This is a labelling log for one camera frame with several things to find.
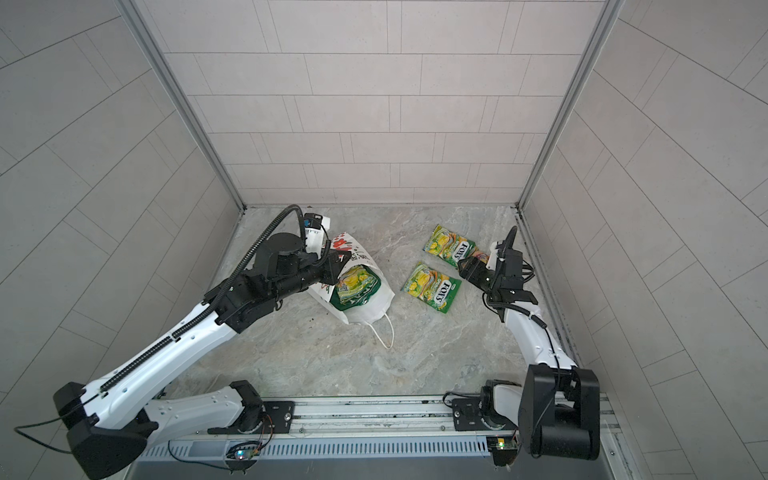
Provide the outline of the orange Fox's candy packet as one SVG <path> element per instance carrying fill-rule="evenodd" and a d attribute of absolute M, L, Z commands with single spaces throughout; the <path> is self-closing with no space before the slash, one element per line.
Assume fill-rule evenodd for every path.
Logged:
<path fill-rule="evenodd" d="M 478 259 L 483 264 L 488 264 L 489 255 L 481 251 L 480 249 L 475 249 L 472 252 L 472 257 Z"/>

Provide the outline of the white floral paper bag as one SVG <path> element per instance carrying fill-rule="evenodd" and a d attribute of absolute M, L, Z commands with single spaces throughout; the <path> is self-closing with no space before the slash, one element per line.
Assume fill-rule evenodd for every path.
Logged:
<path fill-rule="evenodd" d="M 367 250 L 348 232 L 333 238 L 331 246 L 351 254 L 338 281 L 333 285 L 318 283 L 308 289 L 309 295 L 344 324 L 369 327 L 385 349 L 394 345 L 394 326 L 387 312 L 395 293 L 383 272 Z M 385 319 L 389 324 L 391 340 L 385 342 L 374 323 Z"/>

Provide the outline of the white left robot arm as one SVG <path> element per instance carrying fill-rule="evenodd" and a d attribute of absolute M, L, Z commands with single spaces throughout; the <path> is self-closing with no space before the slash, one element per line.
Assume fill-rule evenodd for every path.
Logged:
<path fill-rule="evenodd" d="M 163 337 L 112 374 L 59 389 L 53 400 L 71 454 L 86 476 L 105 479 L 148 447 L 196 432 L 271 431 L 264 402 L 247 381 L 182 399 L 157 396 L 209 351 L 278 310 L 288 296 L 317 283 L 336 283 L 351 257 L 330 245 L 310 252 L 305 238 L 291 233 L 261 237 L 231 276 Z"/>

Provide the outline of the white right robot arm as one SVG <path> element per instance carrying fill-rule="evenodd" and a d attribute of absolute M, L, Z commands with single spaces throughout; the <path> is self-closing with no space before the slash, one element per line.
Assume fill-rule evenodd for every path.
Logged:
<path fill-rule="evenodd" d="M 510 429 L 531 456 L 593 461 L 600 454 L 600 385 L 559 345 L 543 319 L 535 295 L 525 284 L 534 268 L 514 247 L 517 229 L 493 244 L 489 260 L 459 262 L 459 274 L 482 292 L 492 310 L 518 342 L 528 363 L 521 385 L 490 380 L 482 388 L 481 419 Z"/>

